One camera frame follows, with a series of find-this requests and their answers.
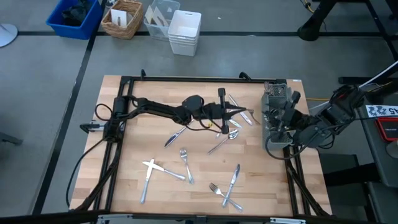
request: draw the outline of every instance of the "knife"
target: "knife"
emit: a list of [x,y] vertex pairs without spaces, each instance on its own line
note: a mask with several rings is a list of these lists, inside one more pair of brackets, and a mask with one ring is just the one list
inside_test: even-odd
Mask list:
[[172,142],[174,142],[174,140],[175,140],[186,128],[187,128],[187,127],[184,126],[181,130],[179,130],[179,131],[177,131],[176,133],[174,133],[174,134],[169,138],[169,140],[167,140],[166,144],[164,144],[164,147],[167,147],[167,146],[169,146]]
[[[234,100],[234,98],[232,98],[232,96],[231,96],[230,94],[228,94],[228,97],[230,98],[230,100],[232,101],[232,103],[233,103],[235,106],[238,106],[238,103]],[[245,113],[243,113],[243,111],[240,112],[240,114],[241,114],[242,118],[243,118],[247,123],[249,123],[250,125],[253,125],[253,122],[251,122],[251,120],[246,116]]]
[[234,121],[232,119],[229,119],[229,122],[231,122],[231,124],[235,125],[238,128],[242,128],[242,126],[240,124],[238,124],[238,122],[236,122],[236,121]]
[[174,176],[174,177],[176,177],[176,178],[178,178],[178,179],[180,179],[180,180],[182,180],[182,181],[185,180],[185,177],[184,177],[183,175],[180,175],[180,174],[176,174],[176,173],[174,173],[174,172],[171,172],[171,171],[169,171],[169,170],[167,170],[167,169],[164,169],[164,168],[162,168],[162,167],[160,167],[160,166],[158,166],[158,165],[156,165],[156,164],[151,164],[150,162],[147,162],[147,161],[144,161],[144,162],[142,162],[142,163],[145,164],[145,165],[147,165],[147,166],[149,166],[149,167],[151,167],[151,168],[155,168],[155,169],[157,169],[157,170],[163,171],[163,172],[165,172],[166,174],[170,174],[170,175],[172,175],[172,176]]
[[231,184],[229,185],[229,189],[228,192],[225,195],[225,198],[223,200],[223,207],[225,208],[226,204],[227,204],[227,198],[229,198],[229,195],[231,194],[232,191],[232,187],[234,186],[235,182],[236,182],[236,178],[238,178],[238,174],[239,174],[239,170],[241,169],[241,165],[238,164],[238,166],[236,166],[236,170],[234,172],[234,175],[232,176],[232,180],[231,180]]
[[[154,162],[155,162],[155,159],[151,159],[149,164],[153,164]],[[152,166],[148,166],[147,177],[145,179],[145,185],[144,185],[144,191],[142,192],[140,203],[145,202],[145,196],[147,195],[148,182],[149,182],[151,173],[152,173]]]

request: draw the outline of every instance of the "utensil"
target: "utensil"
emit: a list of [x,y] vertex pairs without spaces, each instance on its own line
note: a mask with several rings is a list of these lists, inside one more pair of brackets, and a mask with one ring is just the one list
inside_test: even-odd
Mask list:
[[231,122],[231,124],[235,125],[238,128],[243,128],[240,124],[238,124],[238,122],[236,122],[236,121],[234,121],[232,119],[229,119],[229,122]]
[[164,169],[163,167],[160,167],[160,166],[158,166],[158,165],[156,165],[156,164],[151,164],[150,162],[147,162],[147,161],[144,161],[144,162],[142,162],[142,163],[145,164],[145,165],[147,165],[147,166],[149,166],[149,167],[152,167],[152,168],[155,168],[155,169],[157,169],[157,170],[163,171],[163,172],[165,172],[166,174],[170,174],[170,175],[172,175],[172,176],[174,176],[174,177],[176,177],[176,178],[178,178],[178,179],[180,179],[180,180],[182,180],[182,181],[185,180],[185,177],[184,177],[183,175],[180,175],[180,174],[176,174],[176,173],[174,173],[174,172],[171,172],[171,171],[169,171],[169,170],[167,170],[167,169]]
[[[155,162],[155,159],[151,159],[149,164],[153,164],[154,162]],[[148,182],[149,182],[149,178],[150,178],[150,174],[151,173],[152,173],[152,166],[148,166],[147,177],[145,178],[144,191],[142,191],[140,203],[144,203],[145,202],[145,196],[147,195]]]
[[176,133],[174,133],[174,134],[169,138],[169,140],[167,140],[166,144],[164,144],[164,147],[167,147],[167,146],[169,146],[172,142],[174,142],[174,140],[175,140],[177,137],[179,137],[180,134],[181,134],[183,131],[186,130],[186,128],[187,128],[187,127],[184,126],[181,130],[179,130],[179,131],[177,131]]
[[185,167],[187,168],[187,172],[188,172],[188,180],[189,180],[189,183],[190,184],[193,184],[194,183],[194,181],[193,181],[193,177],[192,177],[192,175],[191,175],[191,172],[189,171],[189,168],[188,168],[188,162],[187,162],[187,160],[188,160],[188,156],[187,156],[187,150],[185,150],[185,148],[182,148],[181,150],[180,150],[180,156],[181,156],[181,159],[184,161],[184,163],[185,163]]
[[231,180],[231,183],[230,183],[230,185],[229,185],[228,192],[226,193],[226,196],[225,196],[225,198],[224,198],[224,200],[223,200],[223,207],[224,207],[224,208],[225,208],[225,206],[226,206],[226,203],[228,202],[227,199],[229,198],[229,195],[230,195],[231,192],[232,192],[232,188],[233,188],[233,186],[234,186],[234,184],[235,184],[235,182],[236,182],[236,179],[238,178],[238,174],[239,174],[240,169],[241,169],[241,165],[238,164],[238,165],[236,166],[234,175],[232,176],[232,180]]
[[216,145],[213,149],[211,149],[210,151],[207,152],[208,155],[210,155],[211,153],[213,153],[216,149],[218,149],[224,142],[226,142],[229,139],[235,139],[239,134],[239,131],[237,129],[231,131],[228,134],[228,138],[224,139],[223,141],[221,141],[218,145]]
[[[230,98],[230,100],[232,101],[232,103],[233,103],[235,106],[239,106],[238,103],[234,100],[234,98],[232,98],[231,94],[228,94],[228,97]],[[250,125],[253,125],[253,122],[251,122],[251,120],[246,116],[246,114],[245,114],[243,111],[240,112],[239,114],[241,114],[242,118],[243,118],[247,123],[249,123]]]
[[210,183],[209,187],[214,193],[221,195],[222,197],[224,197],[224,199],[228,200],[239,212],[243,212],[242,206],[238,205],[236,202],[232,201],[231,199],[226,198],[221,192],[221,190],[217,187],[217,185]]

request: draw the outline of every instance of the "sticker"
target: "sticker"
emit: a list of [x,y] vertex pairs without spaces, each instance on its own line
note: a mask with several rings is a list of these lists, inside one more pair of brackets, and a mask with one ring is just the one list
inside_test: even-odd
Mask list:
[[377,116],[398,116],[398,106],[366,105],[366,111],[370,118]]

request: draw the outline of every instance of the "fork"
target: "fork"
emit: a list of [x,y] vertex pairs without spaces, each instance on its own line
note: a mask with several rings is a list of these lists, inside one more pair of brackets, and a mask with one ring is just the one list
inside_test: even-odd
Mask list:
[[238,205],[236,202],[232,201],[231,199],[225,197],[225,195],[223,195],[223,193],[217,187],[217,185],[210,183],[209,187],[214,193],[221,195],[223,198],[225,198],[227,201],[229,201],[239,212],[243,212],[242,206]]
[[185,167],[187,168],[187,172],[188,172],[188,179],[189,179],[189,183],[190,184],[193,184],[194,183],[194,181],[193,181],[193,177],[192,177],[192,175],[191,175],[191,172],[189,171],[189,168],[188,168],[188,162],[187,162],[187,151],[185,150],[185,148],[182,148],[181,150],[180,150],[180,156],[181,156],[181,159],[184,161],[184,163],[185,163]]

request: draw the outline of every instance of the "concrete floor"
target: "concrete floor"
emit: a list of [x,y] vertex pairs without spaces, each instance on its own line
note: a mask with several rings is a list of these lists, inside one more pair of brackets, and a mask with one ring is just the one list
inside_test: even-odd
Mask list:
[[[152,0],[142,2],[146,9]],[[56,0],[3,0],[0,22],[15,24],[21,31],[51,31],[45,20],[56,4]],[[388,20],[386,3],[372,4],[387,31],[395,33],[397,23]],[[181,10],[202,13],[202,31],[295,32],[310,17],[299,0],[186,0],[181,1]],[[377,32],[367,7],[360,3],[337,4],[326,25],[328,32]],[[24,140],[18,147],[0,143],[0,217],[31,212],[87,44],[33,35],[19,36],[0,48],[0,131]],[[168,42],[148,36],[132,40],[98,36],[43,212],[67,211],[67,182],[87,137],[78,126],[92,118],[104,75],[138,75],[142,68],[149,76],[236,77],[244,71],[253,78],[301,79],[307,97],[328,98],[339,87],[338,77],[371,77],[392,62],[380,37],[304,42],[298,37],[201,36],[196,56],[184,57],[174,55]],[[372,162],[359,123],[322,153],[357,154],[359,163]]]

